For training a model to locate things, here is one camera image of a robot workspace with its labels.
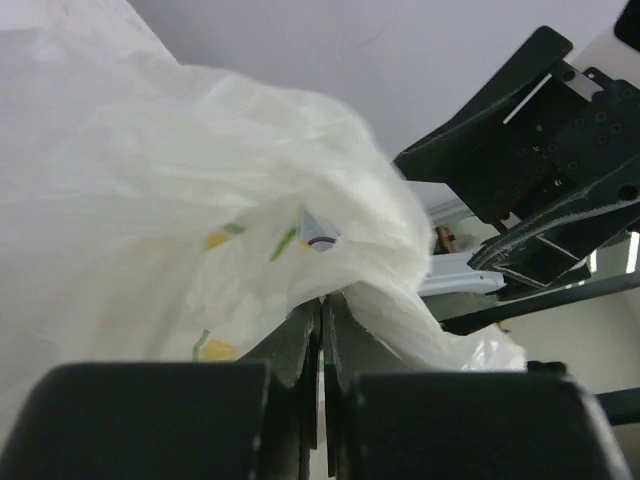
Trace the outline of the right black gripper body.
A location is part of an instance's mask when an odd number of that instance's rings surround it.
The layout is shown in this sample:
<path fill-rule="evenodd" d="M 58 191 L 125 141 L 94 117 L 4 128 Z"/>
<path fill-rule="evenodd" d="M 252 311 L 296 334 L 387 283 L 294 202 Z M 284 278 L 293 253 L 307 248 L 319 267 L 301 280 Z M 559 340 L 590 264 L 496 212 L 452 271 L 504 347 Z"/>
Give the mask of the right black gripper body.
<path fill-rule="evenodd" d="M 587 75 L 601 87 L 591 99 L 550 80 L 452 167 L 450 187 L 483 222 L 525 220 L 617 169 L 615 196 L 638 195 L 639 90 Z"/>

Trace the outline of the white lemon-print plastic bag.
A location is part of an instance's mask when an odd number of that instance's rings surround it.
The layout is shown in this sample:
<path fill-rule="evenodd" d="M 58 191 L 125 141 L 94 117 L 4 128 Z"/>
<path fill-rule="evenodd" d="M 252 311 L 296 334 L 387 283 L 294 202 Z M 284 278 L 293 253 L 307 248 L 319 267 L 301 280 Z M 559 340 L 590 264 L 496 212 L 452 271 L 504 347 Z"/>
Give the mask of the white lemon-print plastic bag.
<path fill-rule="evenodd" d="M 177 63 L 122 1 L 1 5 L 1 430 L 77 361 L 234 360 L 341 291 L 414 368 L 521 370 L 419 297 L 433 234 L 324 95 Z"/>

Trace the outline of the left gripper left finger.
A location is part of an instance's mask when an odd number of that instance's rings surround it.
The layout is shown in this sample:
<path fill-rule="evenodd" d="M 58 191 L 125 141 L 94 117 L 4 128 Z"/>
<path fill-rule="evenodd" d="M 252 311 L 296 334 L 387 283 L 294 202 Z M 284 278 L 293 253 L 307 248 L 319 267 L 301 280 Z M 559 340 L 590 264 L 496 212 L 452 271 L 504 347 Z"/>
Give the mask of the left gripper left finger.
<path fill-rule="evenodd" d="M 33 388 L 5 479 L 305 479 L 316 447 L 320 304 L 234 362 L 74 363 Z"/>

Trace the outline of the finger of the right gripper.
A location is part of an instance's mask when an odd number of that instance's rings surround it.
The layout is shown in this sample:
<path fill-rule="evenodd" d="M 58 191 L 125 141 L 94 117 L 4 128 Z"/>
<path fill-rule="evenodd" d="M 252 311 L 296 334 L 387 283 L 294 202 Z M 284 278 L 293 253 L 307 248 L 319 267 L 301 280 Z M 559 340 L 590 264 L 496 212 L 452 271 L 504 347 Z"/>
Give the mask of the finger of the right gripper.
<path fill-rule="evenodd" d="M 468 265 L 546 287 L 638 221 L 634 156 L 484 245 Z"/>
<path fill-rule="evenodd" d="M 402 151 L 395 166 L 410 181 L 443 183 L 465 198 L 476 183 L 465 165 L 470 155 L 572 50 L 566 37 L 539 27 L 451 119 Z"/>

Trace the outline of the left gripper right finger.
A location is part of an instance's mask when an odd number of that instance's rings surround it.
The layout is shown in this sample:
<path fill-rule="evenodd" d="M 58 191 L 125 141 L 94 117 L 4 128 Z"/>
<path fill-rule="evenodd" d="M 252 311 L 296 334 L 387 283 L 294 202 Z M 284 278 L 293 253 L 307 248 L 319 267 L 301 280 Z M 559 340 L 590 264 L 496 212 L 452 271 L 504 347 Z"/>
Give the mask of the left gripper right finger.
<path fill-rule="evenodd" d="M 328 472 L 338 479 L 628 479 L 614 428 L 635 393 L 552 373 L 412 371 L 353 317 L 322 307 Z"/>

